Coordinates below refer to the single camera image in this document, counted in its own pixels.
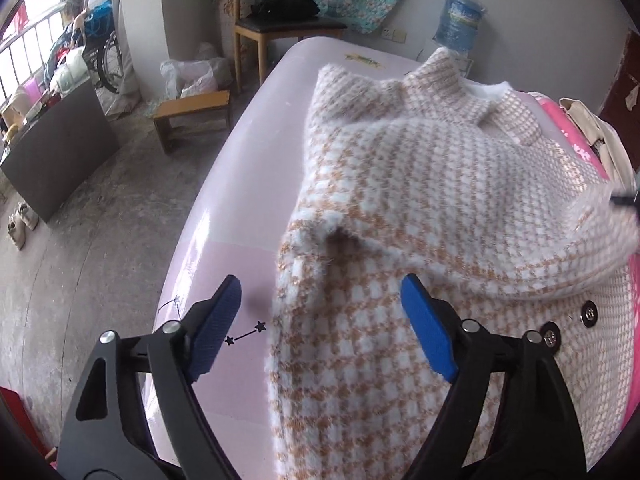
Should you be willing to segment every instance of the black chair cushion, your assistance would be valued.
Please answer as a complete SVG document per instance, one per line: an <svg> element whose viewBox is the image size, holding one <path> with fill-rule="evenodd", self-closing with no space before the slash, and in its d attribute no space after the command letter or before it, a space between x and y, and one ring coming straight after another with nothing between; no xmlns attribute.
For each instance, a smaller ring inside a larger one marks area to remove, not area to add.
<svg viewBox="0 0 640 480"><path fill-rule="evenodd" d="M333 28L335 30L341 30L347 28L344 23L332 20L331 18L324 18L322 16L315 16L308 20L300 20L298 22L274 22L265 21L258 18L247 16L246 18L240 18L236 21L236 25L240 27L248 28L254 32L281 32L283 30L315 30L321 28Z"/></svg>

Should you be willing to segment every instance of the brown plaid pattern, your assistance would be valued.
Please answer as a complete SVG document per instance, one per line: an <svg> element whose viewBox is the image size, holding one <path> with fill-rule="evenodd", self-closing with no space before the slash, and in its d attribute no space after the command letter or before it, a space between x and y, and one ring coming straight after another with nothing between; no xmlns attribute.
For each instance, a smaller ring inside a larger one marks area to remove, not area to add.
<svg viewBox="0 0 640 480"><path fill-rule="evenodd" d="M281 478L397 479L414 459L448 385L399 303L409 272L491 332L555 321L588 463L615 438L632 368L635 216L610 208L611 184L543 137L511 89L482 92L444 49L402 81L321 71L278 258L268 371ZM580 322L587 299L592 329ZM486 450L500 382L468 461Z"/></svg>

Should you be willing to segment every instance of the black button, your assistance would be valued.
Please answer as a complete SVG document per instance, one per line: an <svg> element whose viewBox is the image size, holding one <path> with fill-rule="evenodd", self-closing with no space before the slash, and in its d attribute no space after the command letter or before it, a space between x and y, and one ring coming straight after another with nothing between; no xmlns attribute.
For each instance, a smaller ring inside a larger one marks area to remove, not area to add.
<svg viewBox="0 0 640 480"><path fill-rule="evenodd" d="M580 319L587 328L591 328L598 322L598 307L593 301L587 301L580 311Z"/></svg>
<svg viewBox="0 0 640 480"><path fill-rule="evenodd" d="M540 335L542 341L551 350L553 355L560 349L562 343L562 336L560 335L560 327L553 321L547 321L542 327L540 327Z"/></svg>

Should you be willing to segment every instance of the wooden bench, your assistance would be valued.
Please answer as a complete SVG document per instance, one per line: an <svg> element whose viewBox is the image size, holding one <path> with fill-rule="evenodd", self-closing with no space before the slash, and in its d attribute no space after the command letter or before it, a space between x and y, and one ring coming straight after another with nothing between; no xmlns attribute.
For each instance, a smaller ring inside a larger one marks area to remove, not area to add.
<svg viewBox="0 0 640 480"><path fill-rule="evenodd" d="M162 103L154 115L154 124L164 152L169 153L169 151L171 151L171 141L169 138L172 131L171 118L197 112L208 112L210 110L226 110L226 126L231 129L231 106L229 98L229 90L223 90L183 97L182 99L174 99Z"/></svg>

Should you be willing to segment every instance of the concrete floor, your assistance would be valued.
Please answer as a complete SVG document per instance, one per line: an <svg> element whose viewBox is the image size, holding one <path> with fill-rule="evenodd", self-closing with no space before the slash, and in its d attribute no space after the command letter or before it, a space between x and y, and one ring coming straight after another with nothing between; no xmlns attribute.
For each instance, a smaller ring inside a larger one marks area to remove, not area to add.
<svg viewBox="0 0 640 480"><path fill-rule="evenodd" d="M242 110L236 100L236 119ZM206 119L186 122L217 126ZM0 385L20 394L48 446L98 336L151 329L182 226L228 136L189 137L166 156L141 109L111 124L121 149L49 224L19 252L0 235ZM18 200L0 204L3 224Z"/></svg>

